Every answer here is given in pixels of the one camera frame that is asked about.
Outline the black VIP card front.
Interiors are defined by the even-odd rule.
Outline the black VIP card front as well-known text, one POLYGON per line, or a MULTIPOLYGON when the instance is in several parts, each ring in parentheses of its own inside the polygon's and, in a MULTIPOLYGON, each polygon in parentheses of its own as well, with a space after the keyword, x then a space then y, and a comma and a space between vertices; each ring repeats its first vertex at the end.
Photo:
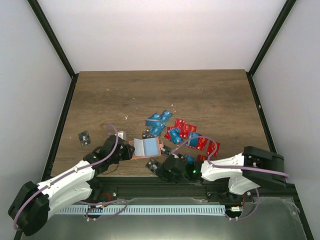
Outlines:
POLYGON ((152 173, 154 173, 155 175, 157 175, 162 167, 162 163, 158 162, 158 161, 148 161, 147 164, 145 165, 145 167, 151 171, 152 173))

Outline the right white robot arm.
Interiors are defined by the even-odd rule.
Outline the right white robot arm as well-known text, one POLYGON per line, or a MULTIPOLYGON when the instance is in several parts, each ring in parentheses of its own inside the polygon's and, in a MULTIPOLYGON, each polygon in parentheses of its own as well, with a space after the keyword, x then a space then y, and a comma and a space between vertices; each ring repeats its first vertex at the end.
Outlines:
POLYGON ((156 176, 175 184, 228 179, 222 195, 229 202, 253 189, 282 190, 289 177, 282 155, 253 146, 246 146, 243 152, 220 160, 190 161, 183 155, 170 154, 163 163, 150 162, 148 166, 156 176))

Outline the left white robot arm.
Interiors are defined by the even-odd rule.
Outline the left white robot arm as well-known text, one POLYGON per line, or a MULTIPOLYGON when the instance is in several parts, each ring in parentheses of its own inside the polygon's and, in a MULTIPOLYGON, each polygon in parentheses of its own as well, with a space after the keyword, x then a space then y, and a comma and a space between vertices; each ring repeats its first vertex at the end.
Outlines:
POLYGON ((31 236, 60 210, 81 201, 97 202, 102 189, 96 177, 112 164, 131 160, 134 151, 122 138, 111 135, 65 172, 39 183, 26 182, 7 212, 13 227, 31 236))

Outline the blue card beside black pair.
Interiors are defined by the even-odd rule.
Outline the blue card beside black pair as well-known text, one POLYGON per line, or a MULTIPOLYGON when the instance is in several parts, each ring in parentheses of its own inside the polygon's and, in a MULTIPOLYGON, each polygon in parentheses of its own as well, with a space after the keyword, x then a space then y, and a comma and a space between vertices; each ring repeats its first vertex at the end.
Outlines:
POLYGON ((195 162, 195 159, 188 155, 188 154, 184 154, 183 155, 183 160, 187 163, 187 164, 193 164, 195 162))

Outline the black cards under blue pile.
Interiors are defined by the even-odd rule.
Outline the black cards under blue pile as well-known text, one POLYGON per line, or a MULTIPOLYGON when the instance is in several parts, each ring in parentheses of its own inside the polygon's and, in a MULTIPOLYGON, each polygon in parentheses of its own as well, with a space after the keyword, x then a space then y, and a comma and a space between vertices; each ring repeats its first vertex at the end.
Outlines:
POLYGON ((150 132, 150 128, 146 129, 145 131, 142 132, 142 139, 150 139, 154 138, 155 136, 150 132))

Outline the red card pile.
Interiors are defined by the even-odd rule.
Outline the red card pile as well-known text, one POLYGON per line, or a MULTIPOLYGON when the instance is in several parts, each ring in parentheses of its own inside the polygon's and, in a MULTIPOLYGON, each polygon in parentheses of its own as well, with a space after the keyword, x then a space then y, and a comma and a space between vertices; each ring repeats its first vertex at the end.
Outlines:
POLYGON ((190 149, 203 152, 197 156, 197 160, 206 160, 206 156, 213 153, 212 157, 217 158, 220 150, 220 143, 214 143, 203 137, 202 134, 197 132, 197 126, 189 124, 186 120, 177 118, 173 126, 166 128, 164 137, 173 144, 181 144, 186 141, 186 146, 190 149))

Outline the lone black card far left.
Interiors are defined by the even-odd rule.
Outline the lone black card far left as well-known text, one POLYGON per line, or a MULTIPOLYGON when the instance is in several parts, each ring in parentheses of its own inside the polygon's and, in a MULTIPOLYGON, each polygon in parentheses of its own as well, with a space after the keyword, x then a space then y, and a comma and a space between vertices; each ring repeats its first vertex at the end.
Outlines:
POLYGON ((83 147, 92 143, 91 137, 90 137, 89 132, 87 130, 79 133, 78 139, 79 139, 81 146, 83 146, 83 147))

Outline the blue card pile top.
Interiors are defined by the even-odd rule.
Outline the blue card pile top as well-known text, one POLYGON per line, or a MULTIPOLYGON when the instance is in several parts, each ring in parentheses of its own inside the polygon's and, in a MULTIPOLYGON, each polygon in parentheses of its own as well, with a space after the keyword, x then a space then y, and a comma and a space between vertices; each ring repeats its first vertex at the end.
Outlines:
POLYGON ((158 137, 166 128, 166 123, 169 121, 172 115, 172 112, 164 110, 161 114, 154 113, 152 116, 148 117, 145 120, 145 125, 147 127, 150 127, 150 129, 148 130, 150 134, 158 137))

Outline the metal sheet front panel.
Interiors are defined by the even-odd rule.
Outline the metal sheet front panel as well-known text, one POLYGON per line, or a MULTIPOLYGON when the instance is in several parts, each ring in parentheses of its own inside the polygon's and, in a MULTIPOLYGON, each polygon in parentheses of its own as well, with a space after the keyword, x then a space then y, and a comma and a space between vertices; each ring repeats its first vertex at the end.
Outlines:
POLYGON ((225 215, 54 215, 33 240, 304 240, 289 198, 247 202, 246 218, 225 215))

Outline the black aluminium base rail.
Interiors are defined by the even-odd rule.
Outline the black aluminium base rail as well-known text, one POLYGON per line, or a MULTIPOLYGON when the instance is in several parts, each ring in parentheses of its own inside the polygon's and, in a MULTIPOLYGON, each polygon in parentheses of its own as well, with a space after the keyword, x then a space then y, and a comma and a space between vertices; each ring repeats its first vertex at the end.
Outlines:
POLYGON ((97 178, 102 191, 115 198, 131 200, 135 198, 192 198, 221 204, 251 202, 257 196, 254 190, 242 195, 229 193, 226 179, 206 182, 202 185, 170 183, 156 176, 100 176, 97 178))

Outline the right black frame post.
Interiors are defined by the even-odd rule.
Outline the right black frame post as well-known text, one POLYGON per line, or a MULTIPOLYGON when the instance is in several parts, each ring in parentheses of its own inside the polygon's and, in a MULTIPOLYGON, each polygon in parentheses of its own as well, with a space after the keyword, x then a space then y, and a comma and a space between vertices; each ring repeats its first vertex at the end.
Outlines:
POLYGON ((264 40, 262 47, 260 48, 256 58, 254 59, 250 69, 247 73, 248 77, 253 77, 257 72, 259 66, 261 65, 264 57, 266 56, 268 50, 270 49, 272 43, 276 39, 276 36, 280 32, 283 24, 285 23, 287 17, 289 16, 291 10, 293 9, 296 0, 286 0, 283 7, 281 8, 276 20, 274 21, 266 39, 264 40))

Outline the black frame post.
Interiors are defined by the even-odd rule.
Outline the black frame post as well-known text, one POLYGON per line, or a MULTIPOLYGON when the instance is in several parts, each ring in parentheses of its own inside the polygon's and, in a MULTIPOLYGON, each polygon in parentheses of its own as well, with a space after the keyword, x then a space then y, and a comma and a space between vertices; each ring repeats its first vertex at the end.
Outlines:
POLYGON ((52 29, 40 3, 37 0, 27 0, 28 4, 30 5, 32 11, 34 12, 36 18, 38 19, 42 29, 44 30, 45 34, 47 35, 49 41, 51 42, 55 52, 57 53, 61 63, 63 64, 65 70, 67 71, 68 75, 73 78, 76 73, 70 64, 70 61, 67 58, 54 30, 52 29))
POLYGON ((289 16, 291 10, 293 9, 296 0, 286 0, 283 7, 281 8, 276 20, 274 21, 266 39, 264 40, 262 47, 260 48, 256 58, 254 59, 250 69, 247 73, 248 77, 253 77, 257 72, 259 66, 261 65, 264 57, 266 56, 268 50, 270 49, 272 43, 276 39, 276 36, 280 32, 283 24, 285 23, 287 17, 289 16))

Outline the left black frame post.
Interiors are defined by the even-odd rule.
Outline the left black frame post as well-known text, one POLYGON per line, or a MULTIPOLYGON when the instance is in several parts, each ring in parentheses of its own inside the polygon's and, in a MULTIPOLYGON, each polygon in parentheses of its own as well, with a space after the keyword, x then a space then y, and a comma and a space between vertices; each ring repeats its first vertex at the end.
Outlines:
POLYGON ((27 0, 28 4, 30 5, 32 11, 34 12, 36 18, 38 19, 42 29, 44 30, 45 34, 47 35, 49 41, 51 42, 55 52, 57 53, 61 63, 63 64, 65 70, 67 71, 68 75, 73 78, 76 73, 70 64, 70 61, 67 58, 54 30, 52 29, 40 3, 37 0, 27 0))

